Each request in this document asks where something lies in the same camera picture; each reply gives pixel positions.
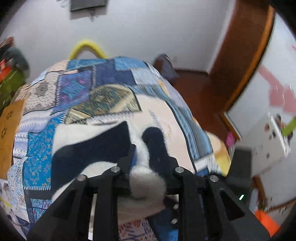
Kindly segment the orange sleeve forearm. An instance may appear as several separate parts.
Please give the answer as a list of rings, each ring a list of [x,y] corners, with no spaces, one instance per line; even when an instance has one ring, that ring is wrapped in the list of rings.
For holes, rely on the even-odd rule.
[[[280,226],[264,211],[257,210],[254,215],[267,229],[271,237],[279,230]]]

